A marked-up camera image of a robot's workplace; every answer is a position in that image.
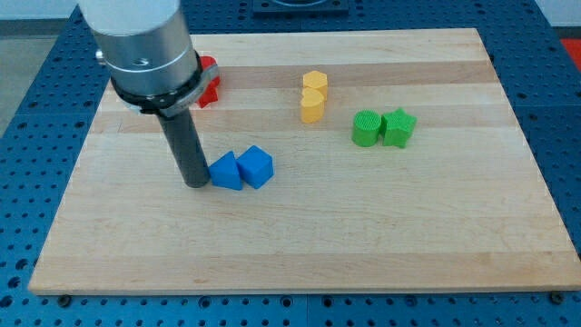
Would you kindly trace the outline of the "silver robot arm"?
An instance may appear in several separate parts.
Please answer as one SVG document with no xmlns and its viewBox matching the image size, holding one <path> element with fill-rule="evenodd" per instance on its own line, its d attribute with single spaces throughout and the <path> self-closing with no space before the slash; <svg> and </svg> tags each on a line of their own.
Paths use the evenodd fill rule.
<svg viewBox="0 0 581 327">
<path fill-rule="evenodd" d="M 173 117 L 218 79 L 194 50 L 180 0 L 79 0 L 115 92 L 135 112 Z"/>
</svg>

